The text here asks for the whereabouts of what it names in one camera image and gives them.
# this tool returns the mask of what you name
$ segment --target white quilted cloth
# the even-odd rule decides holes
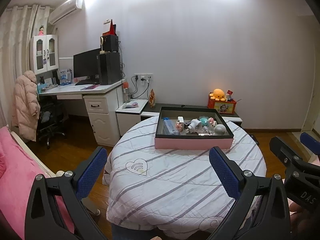
[[[138,230],[155,227],[186,239],[198,230],[213,231],[233,205],[209,162],[209,151],[155,149],[158,116],[132,127],[108,156],[103,184],[110,185],[107,219]],[[223,150],[242,170],[265,176],[262,153],[240,127]]]

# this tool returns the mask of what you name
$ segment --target teal round object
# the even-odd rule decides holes
[[[200,118],[199,121],[201,122],[202,126],[208,126],[209,125],[208,118],[203,117],[203,118]]]

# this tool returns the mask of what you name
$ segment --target pink down coat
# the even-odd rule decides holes
[[[40,113],[37,99],[36,75],[26,71],[16,80],[13,93],[12,125],[26,139],[36,141],[36,130]]]

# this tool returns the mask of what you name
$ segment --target blue jeans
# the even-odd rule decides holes
[[[113,240],[150,240],[158,234],[155,230],[133,230],[111,224]]]

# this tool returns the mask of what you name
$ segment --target curtain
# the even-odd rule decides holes
[[[28,5],[6,9],[0,17],[0,125],[11,125],[12,96],[18,76],[30,70],[29,41],[44,25],[50,7]]]

